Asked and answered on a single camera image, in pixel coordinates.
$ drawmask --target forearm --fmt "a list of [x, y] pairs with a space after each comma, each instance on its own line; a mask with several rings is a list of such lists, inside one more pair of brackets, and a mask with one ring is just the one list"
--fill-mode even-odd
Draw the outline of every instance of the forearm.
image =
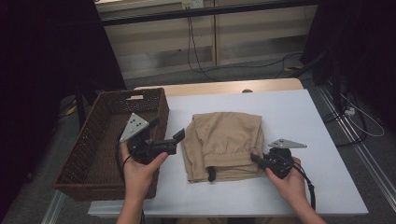
[[296, 213], [297, 217], [304, 223], [304, 224], [320, 224], [326, 223], [320, 215], [311, 207], [308, 201], [301, 202], [301, 203], [291, 203], [291, 208]]
[[117, 219], [117, 224], [139, 224], [142, 216], [143, 201], [143, 198], [129, 199], [125, 197], [120, 216]]

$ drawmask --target handheld controller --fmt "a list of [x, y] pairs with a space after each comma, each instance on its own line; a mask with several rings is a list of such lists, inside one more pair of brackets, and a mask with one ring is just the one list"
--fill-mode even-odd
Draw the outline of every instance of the handheld controller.
[[159, 123], [159, 117], [146, 121], [133, 113], [129, 118], [120, 142], [128, 141], [128, 150], [134, 161], [149, 164], [163, 152], [169, 155], [177, 153], [177, 144], [185, 137], [184, 129], [176, 133], [173, 139], [154, 141], [150, 139], [150, 130]]
[[285, 178], [294, 164], [291, 157], [290, 149], [273, 147], [268, 154], [263, 154], [263, 159], [258, 155], [250, 154], [252, 161], [259, 165], [259, 168], [265, 170], [270, 168], [271, 171], [279, 178]]

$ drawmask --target person's left hand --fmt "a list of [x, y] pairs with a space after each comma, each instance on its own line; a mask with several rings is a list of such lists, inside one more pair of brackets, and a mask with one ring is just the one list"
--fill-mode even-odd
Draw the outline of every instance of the person's left hand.
[[[125, 161], [129, 154], [126, 142], [120, 144], [122, 161]], [[123, 172], [125, 177], [125, 199], [144, 200], [149, 190], [154, 172], [160, 168], [168, 157], [166, 152], [158, 155], [150, 164], [144, 165], [131, 158], [125, 162]]]

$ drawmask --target desk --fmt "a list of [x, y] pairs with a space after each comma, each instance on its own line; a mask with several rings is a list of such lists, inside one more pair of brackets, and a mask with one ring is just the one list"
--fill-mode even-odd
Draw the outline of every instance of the desk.
[[297, 78], [280, 78], [250, 81], [210, 82], [184, 85], [152, 86], [149, 88], [165, 89], [166, 96], [203, 95], [220, 93], [241, 93], [244, 90], [259, 91], [294, 91], [302, 90], [303, 85]]
[[[273, 90], [266, 83], [278, 82]], [[368, 213], [332, 139], [330, 138], [309, 93], [300, 87], [286, 91], [282, 83], [296, 83], [297, 79], [251, 81], [263, 84], [255, 91], [239, 93], [248, 82], [231, 82], [232, 88], [219, 89], [221, 94], [199, 94], [205, 86], [214, 90], [224, 83], [189, 85], [176, 92], [177, 86], [164, 87], [174, 95], [199, 87], [198, 95], [168, 96], [170, 107], [165, 138], [186, 128], [192, 114], [213, 111], [247, 112], [262, 116], [264, 131], [263, 151], [268, 143], [279, 138], [307, 144], [307, 148], [291, 150], [300, 158], [303, 167], [315, 185], [317, 211], [326, 216], [351, 216]], [[92, 202], [89, 214], [99, 217], [116, 217], [122, 201]], [[240, 181], [195, 183], [187, 181], [181, 147], [161, 167], [157, 196], [146, 200], [148, 217], [272, 217], [293, 216], [293, 211], [277, 194], [275, 187], [265, 175]]]

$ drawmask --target white table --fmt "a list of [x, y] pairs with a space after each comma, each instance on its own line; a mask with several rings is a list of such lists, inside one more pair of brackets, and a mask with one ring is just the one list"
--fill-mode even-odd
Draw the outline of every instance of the white table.
[[[267, 145], [279, 138], [307, 144], [307, 148], [295, 148], [291, 153], [302, 160], [315, 185], [319, 214], [368, 213], [306, 90], [173, 96], [167, 101], [170, 114], [165, 138], [186, 128], [193, 114], [235, 111], [261, 115], [265, 153]], [[92, 202], [88, 213], [117, 217], [121, 207], [122, 201]], [[188, 183], [180, 146], [161, 167], [157, 196], [145, 201], [144, 210], [147, 217], [293, 216], [265, 175], [240, 181]]]

